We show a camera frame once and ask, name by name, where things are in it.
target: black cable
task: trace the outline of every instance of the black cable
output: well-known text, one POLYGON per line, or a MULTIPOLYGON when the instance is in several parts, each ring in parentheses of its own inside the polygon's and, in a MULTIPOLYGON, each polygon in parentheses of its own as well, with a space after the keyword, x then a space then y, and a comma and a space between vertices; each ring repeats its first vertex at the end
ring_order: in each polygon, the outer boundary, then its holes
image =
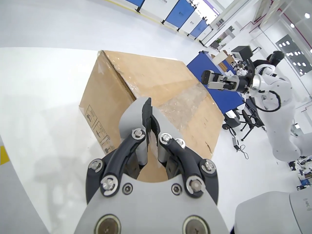
MULTIPOLYGON (((229 131, 230 131, 230 133, 231 133, 231 135, 232 135, 233 137, 236 136, 236 132, 235 132, 234 129, 232 129, 232 128, 230 127, 230 128, 229 128, 229 131)), ((242 153, 244 154, 245 158, 248 160, 248 159, 249 159, 249 155, 248 155, 246 152, 243 151, 243 150, 246 148, 246 146, 245 146, 245 145, 241 145, 241 146, 239 147, 238 145, 234 146, 234 148, 236 149, 236 152, 238 152, 238 151, 242 152, 242 153)))
POLYGON ((235 132, 235 130, 234 129, 232 129, 231 127, 229 128, 229 131, 230 131, 230 133, 232 134, 232 136, 233 137, 235 137, 236 136, 236 132, 235 132))
POLYGON ((251 101, 251 103, 252 103, 257 109, 259 109, 259 110, 261 110, 261 111, 263 111, 263 112, 276 112, 276 111, 278 111, 278 110, 281 108, 281 106, 282 106, 281 97, 280 97, 275 91, 270 90, 269 92, 272 93, 272 94, 274 94, 274 95, 276 95, 276 98, 277 98, 277 100, 278 100, 278 107, 277 107, 276 109, 274 109, 274 110, 264 110, 264 109, 258 107, 252 99, 250 99, 250 101, 251 101))
POLYGON ((239 147, 239 150, 237 150, 237 152, 238 152, 238 151, 241 151, 241 152, 244 154, 246 160, 248 160, 248 159, 249 159, 249 155, 248 155, 246 152, 243 151, 245 148, 246 148, 245 145, 241 145, 241 146, 239 147))

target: chair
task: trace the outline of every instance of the chair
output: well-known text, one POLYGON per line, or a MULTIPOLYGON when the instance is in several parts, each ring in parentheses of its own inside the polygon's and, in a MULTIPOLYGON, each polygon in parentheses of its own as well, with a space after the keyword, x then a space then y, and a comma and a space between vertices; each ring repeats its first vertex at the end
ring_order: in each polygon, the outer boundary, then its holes
POLYGON ((251 115, 248 115, 244 110, 242 110, 242 114, 240 114, 244 118, 244 122, 241 121, 241 123, 245 123, 244 127, 241 129, 241 131, 244 130, 244 128, 248 125, 249 131, 247 134, 241 139, 241 141, 244 141, 244 139, 248 136, 248 134, 253 130, 254 127, 260 128, 262 127, 264 129, 263 122, 259 119, 257 111, 253 111, 251 115))

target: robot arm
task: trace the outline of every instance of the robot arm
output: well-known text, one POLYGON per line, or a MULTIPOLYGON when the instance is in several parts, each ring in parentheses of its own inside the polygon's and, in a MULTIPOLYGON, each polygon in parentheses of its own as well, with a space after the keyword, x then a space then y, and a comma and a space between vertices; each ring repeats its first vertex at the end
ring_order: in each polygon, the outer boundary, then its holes
POLYGON ((87 208, 75 234, 228 233, 217 209, 215 164, 187 147, 182 135, 155 107, 139 98, 119 122, 120 146, 87 171, 87 208), (168 180, 137 180, 147 164, 148 134, 157 139, 158 160, 168 180))
MULTIPOLYGON (((247 62, 248 74, 228 77, 205 70, 202 84, 211 89, 240 92, 253 97, 258 115, 267 129, 273 155, 278 160, 290 162, 300 156, 311 155, 312 134, 301 137, 291 135, 295 100, 289 79, 278 77, 272 64, 261 64, 254 69, 249 47, 237 47, 232 53, 235 58, 247 62)), ((274 52, 271 58, 273 64, 277 64, 282 59, 281 52, 274 52)))

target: white floor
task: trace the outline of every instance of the white floor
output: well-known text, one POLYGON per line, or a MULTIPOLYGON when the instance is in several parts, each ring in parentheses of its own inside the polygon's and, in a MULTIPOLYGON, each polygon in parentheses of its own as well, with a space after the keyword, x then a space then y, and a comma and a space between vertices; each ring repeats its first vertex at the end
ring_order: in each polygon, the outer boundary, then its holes
MULTIPOLYGON (((102 155, 78 109, 97 51, 188 64, 203 46, 102 0, 0 0, 0 15, 0 47, 7 47, 0 48, 2 139, 48 230, 73 233, 86 207, 87 165, 102 155)), ((267 191, 294 191, 299 184, 287 164, 275 160, 262 129, 243 143, 249 160, 222 130, 213 157, 218 206, 228 228, 240 202, 267 191)))

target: white robot part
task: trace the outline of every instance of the white robot part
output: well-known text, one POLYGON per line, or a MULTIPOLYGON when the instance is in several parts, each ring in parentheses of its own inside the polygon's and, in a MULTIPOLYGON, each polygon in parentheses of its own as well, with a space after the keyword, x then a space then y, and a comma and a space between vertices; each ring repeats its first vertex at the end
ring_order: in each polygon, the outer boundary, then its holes
POLYGON ((263 110, 274 110, 279 106, 276 95, 269 91, 279 95, 281 108, 275 112, 258 110, 258 115, 266 127, 273 155, 281 161, 294 161, 300 157, 301 151, 291 142, 291 125, 295 114, 292 84, 278 77, 255 75, 250 94, 263 110))
POLYGON ((255 68, 255 74, 272 76, 275 72, 275 66, 270 64, 261 64, 255 68))

